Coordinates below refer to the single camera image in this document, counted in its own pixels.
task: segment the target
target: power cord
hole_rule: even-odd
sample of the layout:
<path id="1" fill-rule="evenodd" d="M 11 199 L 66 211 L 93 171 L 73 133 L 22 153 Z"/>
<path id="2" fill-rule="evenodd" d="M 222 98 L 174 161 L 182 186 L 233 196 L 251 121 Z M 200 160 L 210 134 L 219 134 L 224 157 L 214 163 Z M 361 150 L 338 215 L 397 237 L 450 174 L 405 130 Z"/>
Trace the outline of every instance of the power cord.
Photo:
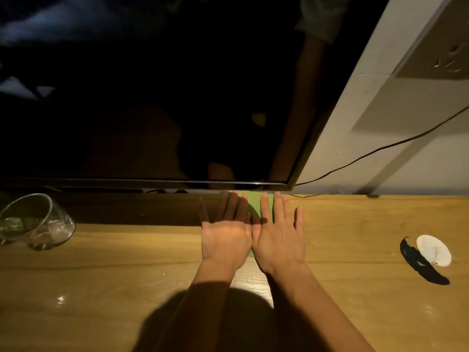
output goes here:
<path id="1" fill-rule="evenodd" d="M 460 115 L 461 113 L 463 113 L 464 111 L 466 111 L 467 109 L 469 109 L 469 105 L 467 105 L 466 107 L 464 107 L 462 110 L 456 112 L 453 116 L 447 118 L 446 120 L 444 120 L 442 123 L 440 124 L 437 124 L 435 127 L 433 127 L 432 129 L 429 129 L 428 131 L 425 131 L 424 133 L 421 133 L 420 135 L 415 135 L 411 138 L 408 138 L 408 139 L 404 139 L 403 141 L 399 141 L 399 142 L 396 142 L 396 143 L 393 143 L 393 144 L 388 144 L 388 145 L 385 145 L 384 147 L 380 147 L 378 149 L 375 149 L 374 151 L 368 153 L 368 154 L 365 154 L 365 155 L 362 155 L 360 158 L 357 158 L 355 159 L 353 162 L 350 162 L 349 164 L 347 165 L 344 165 L 344 166 L 341 166 L 340 168 L 337 168 L 337 169 L 334 169 L 334 170 L 331 170 L 330 172 L 327 172 L 326 174 L 324 174 L 323 176 L 320 176 L 319 178 L 316 178 L 314 180 L 310 180 L 309 182 L 304 182 L 304 183 L 298 183 L 298 184 L 295 184 L 295 186 L 298 186 L 298 185 L 304 185 L 304 184 L 309 184 L 309 183 L 313 183 L 313 182 L 316 182 L 322 178 L 325 178 L 327 177 L 329 174 L 332 174 L 333 172 L 337 172 L 338 170 L 341 170 L 343 168 L 346 168 L 348 167 L 349 165 L 352 165 L 354 164 L 355 162 L 358 162 L 360 159 L 363 159 L 365 157 L 368 157 L 370 155 L 372 155 L 373 153 L 376 153 L 376 152 L 379 152 L 379 151 L 382 151 L 383 149 L 386 149 L 386 148 L 391 148 L 391 147 L 394 147 L 396 145 L 400 145 L 400 144 L 403 144 L 403 143 L 406 143 L 406 142 L 410 142 L 410 141 L 413 141 L 414 139 L 418 139 L 420 137 L 423 137 L 424 135 L 428 135 L 430 132 L 433 132 L 434 130 L 436 130 L 438 127 L 444 125 L 445 123 L 447 123 L 448 121 L 452 120 L 453 118 L 455 118 L 456 116 Z"/>

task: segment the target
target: finger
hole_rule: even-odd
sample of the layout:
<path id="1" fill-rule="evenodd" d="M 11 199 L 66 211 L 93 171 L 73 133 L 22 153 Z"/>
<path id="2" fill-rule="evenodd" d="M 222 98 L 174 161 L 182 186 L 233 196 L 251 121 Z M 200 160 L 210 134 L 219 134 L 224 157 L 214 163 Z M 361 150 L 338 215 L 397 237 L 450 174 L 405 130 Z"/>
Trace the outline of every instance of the finger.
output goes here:
<path id="1" fill-rule="evenodd" d="M 257 246 L 259 242 L 259 237 L 261 235 L 261 219 L 257 213 L 252 215 L 252 225 L 251 225 L 251 234 L 252 234 L 252 245 Z"/>
<path id="2" fill-rule="evenodd" d="M 285 217 L 285 223 L 293 225 L 293 214 L 290 207 L 290 200 L 288 200 L 285 196 L 283 197 L 283 214 Z"/>
<path id="3" fill-rule="evenodd" d="M 223 220 L 223 214 L 225 213 L 226 209 L 226 202 L 228 201 L 228 191 L 224 191 L 223 194 L 221 195 L 221 201 L 220 204 L 218 205 L 218 210 L 217 210 L 217 217 L 215 218 L 215 222 Z"/>
<path id="4" fill-rule="evenodd" d="M 232 191 L 228 198 L 228 204 L 226 205 L 224 220 L 232 220 L 235 217 L 236 203 L 238 202 L 238 192 Z"/>
<path id="5" fill-rule="evenodd" d="M 284 223 L 285 216 L 283 214 L 283 198 L 282 194 L 278 191 L 273 195 L 273 214 L 275 217 L 274 223 Z"/>
<path id="6" fill-rule="evenodd" d="M 269 196 L 267 193 L 261 196 L 261 215 L 266 222 L 272 222 L 272 214 L 270 212 Z"/>
<path id="7" fill-rule="evenodd" d="M 244 193 L 239 202 L 238 212 L 236 213 L 236 220 L 244 222 L 244 220 L 246 219 L 247 213 L 248 213 L 248 194 Z"/>
<path id="8" fill-rule="evenodd" d="M 251 233 L 251 213 L 248 211 L 246 214 L 246 217 L 244 219 L 244 230 L 246 233 L 246 236 L 252 240 L 252 233 Z"/>
<path id="9" fill-rule="evenodd" d="M 205 208 L 205 204 L 203 203 L 203 199 L 200 198 L 199 200 L 199 217 L 200 223 L 202 224 L 202 228 L 207 227 L 210 224 L 210 219 L 208 218 L 207 209 Z"/>
<path id="10" fill-rule="evenodd" d="M 296 225 L 295 225 L 296 232 L 303 236 L 304 233 L 304 216 L 303 216 L 303 208 L 298 206 L 296 208 Z"/>

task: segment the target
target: green cloth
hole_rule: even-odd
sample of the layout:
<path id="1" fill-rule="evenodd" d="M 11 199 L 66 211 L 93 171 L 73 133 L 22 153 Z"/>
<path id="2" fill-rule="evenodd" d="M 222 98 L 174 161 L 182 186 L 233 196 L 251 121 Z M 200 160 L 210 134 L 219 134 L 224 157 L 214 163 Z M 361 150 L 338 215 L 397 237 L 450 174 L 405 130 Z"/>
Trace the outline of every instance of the green cloth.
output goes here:
<path id="1" fill-rule="evenodd" d="M 257 213 L 261 217 L 261 196 L 263 193 L 255 191 L 239 191 L 238 196 L 241 197 L 244 193 L 248 194 L 249 212 L 251 215 Z M 273 211 L 273 194 L 269 194 L 269 207 Z M 250 257 L 254 257 L 252 250 L 249 252 Z"/>

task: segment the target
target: white disc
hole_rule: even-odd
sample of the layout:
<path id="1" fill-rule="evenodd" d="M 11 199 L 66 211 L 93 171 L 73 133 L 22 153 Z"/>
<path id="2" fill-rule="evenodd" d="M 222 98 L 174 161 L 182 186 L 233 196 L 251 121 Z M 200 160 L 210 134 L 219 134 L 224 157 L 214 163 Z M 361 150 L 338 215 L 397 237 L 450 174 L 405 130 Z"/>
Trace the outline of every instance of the white disc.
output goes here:
<path id="1" fill-rule="evenodd" d="M 439 239 L 429 235 L 421 235 L 417 238 L 417 247 L 426 260 L 438 266 L 449 266 L 451 252 Z"/>

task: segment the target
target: drinking glass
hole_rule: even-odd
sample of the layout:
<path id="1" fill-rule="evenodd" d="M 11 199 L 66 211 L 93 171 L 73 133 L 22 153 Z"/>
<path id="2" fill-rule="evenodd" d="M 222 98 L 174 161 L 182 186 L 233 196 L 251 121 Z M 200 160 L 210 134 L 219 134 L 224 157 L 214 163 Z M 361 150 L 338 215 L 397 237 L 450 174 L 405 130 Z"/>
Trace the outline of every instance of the drinking glass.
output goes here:
<path id="1" fill-rule="evenodd" d="M 53 247 L 75 231 L 75 222 L 49 195 L 23 196 L 0 212 L 0 239 Z"/>

